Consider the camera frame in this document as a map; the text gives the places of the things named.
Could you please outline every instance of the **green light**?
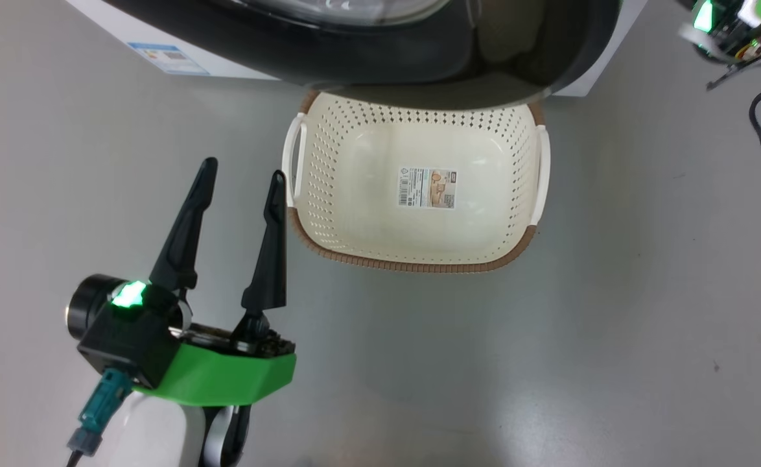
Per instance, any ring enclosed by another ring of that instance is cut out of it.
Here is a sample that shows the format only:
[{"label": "green light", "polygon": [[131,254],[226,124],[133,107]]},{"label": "green light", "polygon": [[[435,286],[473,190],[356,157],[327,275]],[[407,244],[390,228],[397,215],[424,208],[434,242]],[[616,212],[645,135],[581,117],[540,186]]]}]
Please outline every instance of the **green light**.
[{"label": "green light", "polygon": [[697,12],[697,18],[694,18],[695,29],[700,29],[703,32],[709,33],[712,30],[712,0],[706,0],[703,5],[700,6],[700,11]]},{"label": "green light", "polygon": [[129,308],[135,305],[141,305],[141,293],[147,284],[142,281],[133,281],[126,284],[119,292],[119,295],[113,297],[113,305],[116,307]]}]

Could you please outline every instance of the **basket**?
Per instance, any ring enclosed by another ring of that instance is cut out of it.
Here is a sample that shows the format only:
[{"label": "basket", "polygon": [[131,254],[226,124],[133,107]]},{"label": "basket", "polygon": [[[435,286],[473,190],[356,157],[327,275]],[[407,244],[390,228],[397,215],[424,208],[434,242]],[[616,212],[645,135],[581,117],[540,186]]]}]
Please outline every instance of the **basket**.
[{"label": "basket", "polygon": [[312,93],[288,129],[283,172],[295,231],[323,257],[484,272],[528,247],[550,142],[538,104],[434,112]]}]

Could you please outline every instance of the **white handle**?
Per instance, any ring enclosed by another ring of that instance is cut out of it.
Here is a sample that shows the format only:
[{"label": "white handle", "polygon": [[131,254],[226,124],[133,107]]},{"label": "white handle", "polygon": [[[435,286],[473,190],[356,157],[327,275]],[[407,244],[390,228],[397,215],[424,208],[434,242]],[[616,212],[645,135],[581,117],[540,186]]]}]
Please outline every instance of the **white handle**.
[{"label": "white handle", "polygon": [[[285,186],[285,202],[290,208],[294,207],[294,199],[300,196],[301,183],[303,183],[303,159],[306,155],[306,135],[309,133],[305,120],[306,114],[303,112],[297,114],[288,127],[288,135],[285,136],[285,145],[283,145],[283,174],[288,180]],[[297,141],[297,133],[300,133],[300,151],[297,154],[297,180],[292,183],[291,166],[294,160],[294,142]]]},{"label": "white handle", "polygon": [[537,125],[541,154],[539,156],[539,184],[537,186],[537,203],[533,208],[531,225],[539,224],[544,210],[544,200],[547,198],[547,187],[550,185],[550,137],[544,125]]}]

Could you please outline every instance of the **cable connector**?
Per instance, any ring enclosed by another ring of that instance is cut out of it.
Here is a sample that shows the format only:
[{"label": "cable connector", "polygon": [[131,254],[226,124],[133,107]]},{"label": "cable connector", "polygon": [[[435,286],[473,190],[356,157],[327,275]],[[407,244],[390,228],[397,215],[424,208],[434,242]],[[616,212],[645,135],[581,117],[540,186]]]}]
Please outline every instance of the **cable connector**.
[{"label": "cable connector", "polygon": [[95,455],[101,444],[101,434],[124,399],[132,392],[133,384],[128,374],[112,368],[105,370],[99,385],[78,416],[81,428],[75,429],[67,448],[83,455]]}]

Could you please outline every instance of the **white plastic basket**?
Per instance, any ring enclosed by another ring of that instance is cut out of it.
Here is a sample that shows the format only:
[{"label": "white plastic basket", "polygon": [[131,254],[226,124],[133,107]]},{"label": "white plastic basket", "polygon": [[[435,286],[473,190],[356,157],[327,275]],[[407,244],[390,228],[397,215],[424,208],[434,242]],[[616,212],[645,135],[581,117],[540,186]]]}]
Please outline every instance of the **white plastic basket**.
[{"label": "white plastic basket", "polygon": [[550,142],[538,106],[433,112],[312,93],[283,147],[289,180],[295,146],[288,216],[309,248],[345,263],[497,269],[543,213]]}]

